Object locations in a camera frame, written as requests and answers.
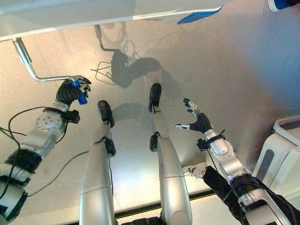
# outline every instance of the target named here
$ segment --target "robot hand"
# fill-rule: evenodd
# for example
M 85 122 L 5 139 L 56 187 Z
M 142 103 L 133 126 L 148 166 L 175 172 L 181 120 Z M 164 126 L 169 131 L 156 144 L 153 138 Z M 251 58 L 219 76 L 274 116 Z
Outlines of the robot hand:
M 83 76 L 75 76 L 76 80 L 65 80 L 56 93 L 56 100 L 68 106 L 78 99 L 79 104 L 87 103 L 91 82 Z
M 205 133 L 206 131 L 212 129 L 212 125 L 210 124 L 210 120 L 207 116 L 196 106 L 191 100 L 188 98 L 184 98 L 183 102 L 185 103 L 186 107 L 189 107 L 187 110 L 189 113 L 192 113 L 196 118 L 197 121 L 191 124 L 177 124 L 177 128 L 187 129 L 187 130 L 194 130 L 199 131 L 201 133 Z

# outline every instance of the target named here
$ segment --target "black glove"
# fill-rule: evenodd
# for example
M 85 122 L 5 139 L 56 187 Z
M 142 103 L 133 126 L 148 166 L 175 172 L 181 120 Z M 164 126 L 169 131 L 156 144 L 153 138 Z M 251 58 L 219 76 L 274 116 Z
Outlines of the black glove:
M 194 130 L 199 131 L 201 133 L 205 133 L 206 131 L 212 129 L 210 124 L 210 120 L 207 116 L 196 106 L 191 100 L 188 98 L 184 98 L 183 102 L 185 103 L 186 107 L 189 107 L 187 110 L 189 113 L 192 113 L 196 118 L 197 121 L 191 124 L 177 124 L 177 128 L 187 129 L 187 130 Z
M 86 88 L 84 89 L 84 95 L 85 97 L 88 97 L 87 92 L 90 91 L 89 84 L 91 82 L 86 79 L 78 79 L 80 83 L 88 84 L 86 85 Z M 72 104 L 73 101 L 77 100 L 79 96 L 82 94 L 82 91 L 79 88 L 75 88 L 71 85 L 70 80 L 65 80 L 61 86 L 59 87 L 57 93 L 56 93 L 56 101 L 62 102 L 68 106 Z

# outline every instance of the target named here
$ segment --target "blue handle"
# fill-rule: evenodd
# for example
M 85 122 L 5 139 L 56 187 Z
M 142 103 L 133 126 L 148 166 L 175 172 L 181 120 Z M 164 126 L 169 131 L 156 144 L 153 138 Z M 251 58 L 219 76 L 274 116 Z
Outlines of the blue handle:
M 71 82 L 71 85 L 72 85 L 72 87 L 80 88 L 80 83 L 79 83 L 79 81 L 72 81 L 72 82 Z M 81 93 L 81 95 L 79 96 L 78 102 L 79 102 L 79 104 L 81 104 L 81 105 L 87 104 L 88 101 L 86 100 L 86 98 L 85 98 L 85 96 L 84 96 L 83 93 Z

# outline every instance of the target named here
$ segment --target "floor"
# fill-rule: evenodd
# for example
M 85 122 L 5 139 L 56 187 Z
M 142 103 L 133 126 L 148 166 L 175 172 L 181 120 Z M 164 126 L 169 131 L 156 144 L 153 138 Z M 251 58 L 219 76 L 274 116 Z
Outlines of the floor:
M 237 156 L 253 170 L 274 121 L 300 112 L 299 15 L 299 6 L 272 13 L 266 0 L 236 0 L 214 16 L 180 26 L 172 18 L 102 24 L 104 46 L 128 56 L 127 69 L 114 64 L 112 74 L 110 69 L 101 70 L 104 75 L 92 69 L 110 62 L 113 53 L 102 51 L 93 26 L 24 37 L 39 76 L 80 74 L 92 82 L 88 104 L 72 104 L 80 111 L 79 124 L 68 127 L 65 139 L 37 169 L 26 190 L 39 189 L 72 156 L 89 149 L 100 122 L 97 102 L 105 99 L 116 122 L 112 134 L 117 155 L 111 160 L 115 210 L 159 201 L 158 159 L 149 150 L 152 115 L 147 109 L 154 82 L 162 84 L 161 108 L 182 165 L 207 157 L 195 145 L 200 134 L 174 127 L 194 122 L 182 103 L 187 97 L 215 128 L 226 129 Z M 61 82 L 32 80 L 9 41 L 0 44 L 0 56 L 0 125 L 5 127 L 21 110 L 51 105 Z M 39 114 L 19 116 L 13 129 L 28 133 Z M 3 162 L 15 146 L 3 135 L 0 141 Z M 76 221 L 85 160 L 86 155 L 75 159 L 51 186 L 28 199 L 20 217 L 45 224 L 33 215 L 70 209 L 68 218 Z M 189 177 L 187 187 L 189 193 L 208 188 Z

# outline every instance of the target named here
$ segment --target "metal bar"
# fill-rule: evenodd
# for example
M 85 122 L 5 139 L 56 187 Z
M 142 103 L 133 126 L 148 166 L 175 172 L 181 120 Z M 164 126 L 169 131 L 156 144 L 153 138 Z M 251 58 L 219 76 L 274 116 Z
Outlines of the metal bar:
M 60 81 L 60 80 L 72 80 L 72 81 L 76 80 L 72 76 L 55 76 L 55 77 L 45 77 L 45 78 L 38 77 L 31 65 L 32 63 L 31 58 L 25 48 L 22 39 L 20 37 L 17 37 L 17 38 L 13 38 L 12 40 L 21 62 L 26 66 L 31 77 L 36 81 L 46 82 L 46 81 Z

